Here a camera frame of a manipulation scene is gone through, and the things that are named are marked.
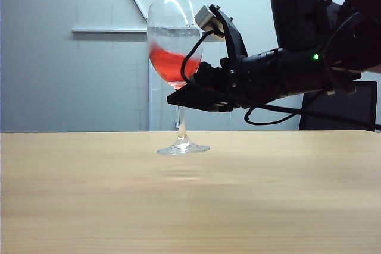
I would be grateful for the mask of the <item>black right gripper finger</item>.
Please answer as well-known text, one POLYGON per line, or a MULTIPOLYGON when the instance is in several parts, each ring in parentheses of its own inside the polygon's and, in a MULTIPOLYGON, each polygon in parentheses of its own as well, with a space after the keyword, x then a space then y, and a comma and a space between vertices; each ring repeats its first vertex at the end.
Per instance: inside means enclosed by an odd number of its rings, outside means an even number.
POLYGON ((168 95, 167 103, 207 112, 231 112, 235 108, 234 103, 214 92, 200 91, 188 84, 168 95))
POLYGON ((197 72, 190 77, 195 84, 205 87, 218 87, 222 81, 222 68, 213 67, 211 64, 202 61, 197 72))

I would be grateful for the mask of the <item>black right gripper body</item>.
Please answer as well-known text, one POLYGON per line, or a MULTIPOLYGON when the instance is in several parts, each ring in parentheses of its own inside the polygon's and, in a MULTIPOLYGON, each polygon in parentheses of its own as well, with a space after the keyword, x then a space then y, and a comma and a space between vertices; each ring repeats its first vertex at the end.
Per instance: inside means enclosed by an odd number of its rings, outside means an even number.
POLYGON ((267 104, 279 98, 331 88, 328 68, 318 49, 289 51, 272 49, 247 56, 246 51, 220 60, 225 83, 221 104, 249 108, 254 102, 267 104))

